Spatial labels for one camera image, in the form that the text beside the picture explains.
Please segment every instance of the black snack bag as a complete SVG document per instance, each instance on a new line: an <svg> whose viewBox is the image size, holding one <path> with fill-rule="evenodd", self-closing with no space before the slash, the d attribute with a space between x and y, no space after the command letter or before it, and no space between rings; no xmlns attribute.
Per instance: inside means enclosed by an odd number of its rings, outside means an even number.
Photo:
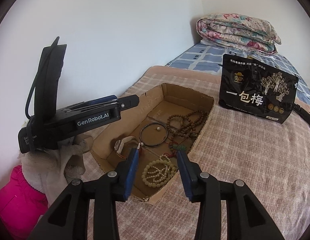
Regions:
<svg viewBox="0 0 310 240"><path fill-rule="evenodd" d="M223 55L220 106L283 123L291 114L298 77L256 59Z"/></svg>

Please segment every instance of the jewelry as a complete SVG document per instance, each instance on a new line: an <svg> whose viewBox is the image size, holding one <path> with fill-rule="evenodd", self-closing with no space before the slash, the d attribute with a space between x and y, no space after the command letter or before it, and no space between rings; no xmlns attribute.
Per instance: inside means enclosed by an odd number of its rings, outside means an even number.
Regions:
<svg viewBox="0 0 310 240"><path fill-rule="evenodd" d="M189 117L196 113L199 113L199 118L197 118L195 121L192 121ZM170 117L168 117L166 126L167 126L168 131L172 134L172 136L169 138L170 142L168 144L168 147L170 151L172 152L172 154L171 155L165 154L165 155L167 155L169 158L176 157L178 150L173 148L173 147L176 147L176 143L173 144L175 136L180 136L182 138L190 138L190 139L195 140L204 125L202 125L199 128L198 133L196 133L196 127L202 124L203 120L205 120L206 115L207 115L206 111L196 110L187 115L173 114ZM175 117L181 118L181 126L178 129L170 125L170 121Z"/></svg>
<svg viewBox="0 0 310 240"><path fill-rule="evenodd" d="M146 143L143 142L143 140L142 140L142 132L145 130L146 127L149 127L149 126L152 125L152 124L157 124L157 125L160 125L160 126L164 127L164 129L165 129L165 131L166 131L166 135L165 135L165 138L164 138L160 143L156 143L156 144L146 144ZM158 145L162 144L163 142L165 142L165 140L166 140L166 138L167 138L167 135L168 135L168 130L167 130L167 127L166 127L165 125L163 125L163 124L160 123L160 122L151 122L151 123L145 125L145 126L141 129L141 131L140 131L140 133L139 133L139 139L140 139L140 141L141 141L145 146L148 146L148 147L155 147L155 146L158 146Z"/></svg>
<svg viewBox="0 0 310 240"><path fill-rule="evenodd" d="M123 147L124 147L124 144L129 142L129 141L135 141L138 146L137 146L137 150L138 150L138 154L139 156L141 156L142 154L142 146L144 146L143 143L139 143L137 138L135 136L128 136L128 137L125 137L123 138L122 140L118 140L116 143L115 143L115 151L116 151L116 154L121 157L122 159L127 159L127 157L123 156L122 155L122 150L123 150Z"/></svg>
<svg viewBox="0 0 310 240"><path fill-rule="evenodd" d="M164 168L160 170L159 168L155 166L156 164L162 164L164 165ZM155 169L155 171L148 171L148 169L150 168ZM169 158L166 157L165 155L161 155L159 157L159 160L152 161L148 165L146 165L143 171L142 179L145 185L149 187L162 187L175 174L175 172L176 172L176 168L170 162Z"/></svg>

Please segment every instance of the gold logo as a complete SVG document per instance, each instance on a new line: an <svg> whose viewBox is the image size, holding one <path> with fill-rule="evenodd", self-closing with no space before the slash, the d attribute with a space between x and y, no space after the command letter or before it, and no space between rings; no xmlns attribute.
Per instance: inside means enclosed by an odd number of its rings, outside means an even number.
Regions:
<svg viewBox="0 0 310 240"><path fill-rule="evenodd" d="M243 80L244 80L244 75L241 72L237 72L237 73L234 74L234 82L242 84Z"/></svg>

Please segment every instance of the silver pivot bolt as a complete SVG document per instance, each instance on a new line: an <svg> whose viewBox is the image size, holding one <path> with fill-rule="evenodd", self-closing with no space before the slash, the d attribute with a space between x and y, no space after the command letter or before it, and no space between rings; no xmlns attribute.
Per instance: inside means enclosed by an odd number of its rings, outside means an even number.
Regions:
<svg viewBox="0 0 310 240"><path fill-rule="evenodd" d="M207 172L201 172L199 175L203 179L207 179L209 177L209 174Z"/></svg>
<svg viewBox="0 0 310 240"><path fill-rule="evenodd" d="M80 184L80 179L73 179L72 180L72 185L77 186Z"/></svg>
<svg viewBox="0 0 310 240"><path fill-rule="evenodd" d="M238 180L235 181L235 184L236 184L237 186L239 186L239 187L243 187L243 186L244 186L244 181L238 179Z"/></svg>
<svg viewBox="0 0 310 240"><path fill-rule="evenodd" d="M109 176L110 178L114 178L117 176L117 172L116 171L110 171L109 173L107 173L107 176Z"/></svg>

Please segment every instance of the glove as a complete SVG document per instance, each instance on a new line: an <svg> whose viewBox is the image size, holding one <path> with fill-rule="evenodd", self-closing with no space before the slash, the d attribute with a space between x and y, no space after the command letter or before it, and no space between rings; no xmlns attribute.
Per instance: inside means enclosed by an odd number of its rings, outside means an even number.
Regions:
<svg viewBox="0 0 310 240"><path fill-rule="evenodd" d="M73 179L84 174L83 154L92 145L93 138L81 134L74 138L73 145L28 152L21 158L23 175L34 189L46 195L50 206Z"/></svg>

